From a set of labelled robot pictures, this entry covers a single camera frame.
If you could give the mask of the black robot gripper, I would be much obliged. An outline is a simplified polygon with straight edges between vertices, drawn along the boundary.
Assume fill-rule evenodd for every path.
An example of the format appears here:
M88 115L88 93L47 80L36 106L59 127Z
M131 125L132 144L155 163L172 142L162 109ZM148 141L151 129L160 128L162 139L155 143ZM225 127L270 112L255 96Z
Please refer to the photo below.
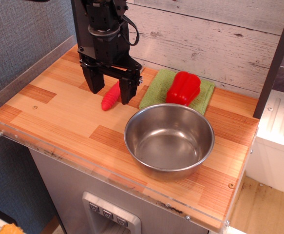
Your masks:
M136 95L142 66L129 51L139 40L140 34L133 23L116 23L107 30L98 30L89 24L77 28L80 63L93 94L104 88L104 75L108 75L119 80L123 105Z

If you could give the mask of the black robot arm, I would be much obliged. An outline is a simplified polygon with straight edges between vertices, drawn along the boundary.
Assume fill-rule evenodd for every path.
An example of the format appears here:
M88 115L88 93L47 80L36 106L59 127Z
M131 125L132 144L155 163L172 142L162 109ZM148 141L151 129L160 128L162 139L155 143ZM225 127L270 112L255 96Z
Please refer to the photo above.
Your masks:
M80 64L92 93L104 88L104 76L119 80L122 104L136 95L142 66L129 54L139 37L130 43L129 26L135 24L125 16L125 0L73 0L72 11Z

